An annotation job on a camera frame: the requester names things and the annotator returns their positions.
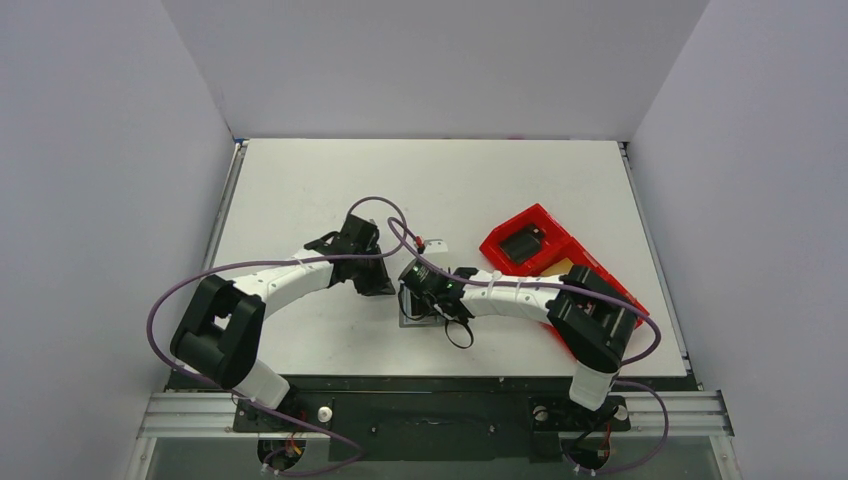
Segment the grey card holder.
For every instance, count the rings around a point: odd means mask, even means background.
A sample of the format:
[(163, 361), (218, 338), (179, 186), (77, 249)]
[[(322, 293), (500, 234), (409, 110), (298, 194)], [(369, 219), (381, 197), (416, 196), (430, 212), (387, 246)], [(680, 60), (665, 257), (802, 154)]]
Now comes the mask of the grey card holder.
[(400, 328), (429, 328), (442, 326), (443, 319), (408, 290), (398, 291), (398, 323)]

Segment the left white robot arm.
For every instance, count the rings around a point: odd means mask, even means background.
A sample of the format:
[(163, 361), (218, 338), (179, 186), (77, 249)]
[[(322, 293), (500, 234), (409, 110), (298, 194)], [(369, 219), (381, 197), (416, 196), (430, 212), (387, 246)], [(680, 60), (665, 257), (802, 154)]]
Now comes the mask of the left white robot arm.
[(258, 357), (265, 320), (307, 294), (350, 281), (365, 297), (392, 295), (379, 229), (348, 215), (340, 230), (298, 250), (283, 266), (232, 280), (203, 278), (171, 339), (177, 359), (218, 386), (260, 404), (272, 429), (291, 427), (298, 402), (290, 383)]

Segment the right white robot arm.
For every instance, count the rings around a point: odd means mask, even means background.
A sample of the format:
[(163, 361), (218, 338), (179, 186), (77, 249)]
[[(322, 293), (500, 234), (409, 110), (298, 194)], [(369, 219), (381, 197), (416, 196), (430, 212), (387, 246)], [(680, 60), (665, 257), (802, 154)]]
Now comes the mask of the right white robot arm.
[(497, 316), (552, 327), (576, 362), (563, 403), (566, 418), (578, 427), (588, 427), (603, 415), (640, 321), (615, 289), (583, 266), (560, 276), (522, 278), (473, 267), (444, 273), (413, 261), (399, 281), (429, 310), (463, 326), (472, 319)]

